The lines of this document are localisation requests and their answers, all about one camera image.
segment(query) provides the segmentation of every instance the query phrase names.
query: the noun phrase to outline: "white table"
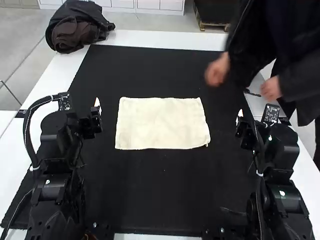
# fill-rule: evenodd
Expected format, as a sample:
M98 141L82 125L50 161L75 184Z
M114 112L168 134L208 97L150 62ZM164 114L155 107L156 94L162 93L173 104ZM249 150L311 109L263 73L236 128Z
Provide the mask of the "white table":
M183 49L202 51L222 51L224 49L226 35L224 33L189 33L189 32L156 32L156 31L132 31L116 30L108 39L100 42L101 45L130 46L160 49ZM89 47L86 46L72 54L57 54L34 89L22 105L27 109L34 101L48 95L65 92L71 85ZM255 86L251 89L258 92L263 78L257 76L254 80ZM258 119L261 118L266 102L263 98L246 96L252 113ZM49 103L42 106L32 117L30 133L35 150L40 146L41 121L49 113L58 109L57 103ZM22 134L23 119L14 118L6 131L0 138L0 161L2 169L0 174L0 219L5 215L13 197L15 196L26 169L30 165L29 156L25 150ZM320 173L306 148L299 140L300 154L294 166L292 180L300 190L306 206L310 212L310 220L313 231L320 240ZM8 235L8 240L24 239L26 231L13 230ZM176 236L150 236L135 234L117 234L116 239L193 239L193 237Z
M16 114L16 110L0 110L0 138Z

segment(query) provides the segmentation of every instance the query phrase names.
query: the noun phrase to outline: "white cable tie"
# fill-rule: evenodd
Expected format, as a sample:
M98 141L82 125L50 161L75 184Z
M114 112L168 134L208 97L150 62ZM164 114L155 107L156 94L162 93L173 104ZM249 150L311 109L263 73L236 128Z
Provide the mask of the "white cable tie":
M261 177L261 178L263 178L264 177L264 174L263 173L259 173L258 172L258 169L256 170L256 172L255 172L259 177Z
M31 165L30 168L29 168L29 170L30 170L30 172L33 172L33 171L35 171L35 170L38 170L39 168L40 168L40 165L37 166L37 167L33 167L33 166Z

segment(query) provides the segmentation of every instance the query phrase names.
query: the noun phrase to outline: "person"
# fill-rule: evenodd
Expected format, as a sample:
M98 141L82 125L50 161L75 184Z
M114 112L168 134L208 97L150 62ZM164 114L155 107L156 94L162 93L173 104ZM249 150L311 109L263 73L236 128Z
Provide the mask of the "person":
M276 59L261 95L278 100L288 118L296 109L299 126L315 120L320 170L320 0L242 0L238 9L225 52L205 71L207 84L246 88Z

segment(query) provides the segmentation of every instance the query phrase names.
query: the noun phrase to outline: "jacket on floor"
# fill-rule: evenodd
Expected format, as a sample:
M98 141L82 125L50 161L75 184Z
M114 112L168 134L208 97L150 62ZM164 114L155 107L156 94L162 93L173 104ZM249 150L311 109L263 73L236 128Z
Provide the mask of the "jacket on floor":
M105 40L115 27L93 1L67 0L51 18L45 39L53 50L69 54L85 44Z
M265 4L264 0L239 3L226 42L230 78L248 87L262 68L280 58L283 68L277 74L282 98L295 103L298 124L305 126L320 116L320 1L289 1L289 56L279 56L277 52Z

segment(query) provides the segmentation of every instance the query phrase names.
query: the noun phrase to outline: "wooden pallet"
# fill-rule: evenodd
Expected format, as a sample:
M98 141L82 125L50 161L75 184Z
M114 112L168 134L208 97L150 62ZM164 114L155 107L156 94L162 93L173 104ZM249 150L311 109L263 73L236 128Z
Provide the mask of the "wooden pallet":
M224 31L229 32L230 23L214 23L214 22L203 22L200 18L197 6L193 3L193 10L195 13L196 20L198 22L200 31L204 32L207 27L224 27Z

